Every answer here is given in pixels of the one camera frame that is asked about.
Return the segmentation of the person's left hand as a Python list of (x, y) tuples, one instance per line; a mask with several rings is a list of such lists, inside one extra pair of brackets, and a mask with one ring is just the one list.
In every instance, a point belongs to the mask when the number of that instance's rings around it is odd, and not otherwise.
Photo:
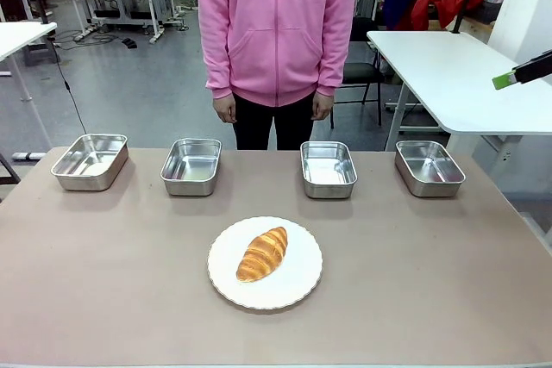
[(313, 97), (312, 117), (313, 121), (322, 121), (326, 119), (334, 106), (334, 97), (325, 96), (316, 92)]

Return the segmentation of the person's right hand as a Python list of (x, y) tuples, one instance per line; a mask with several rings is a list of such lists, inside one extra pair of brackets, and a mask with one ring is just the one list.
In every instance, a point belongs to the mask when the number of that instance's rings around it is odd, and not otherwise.
[(215, 98), (213, 100), (213, 108), (222, 122), (230, 124), (236, 122), (235, 98), (232, 94), (226, 97)]

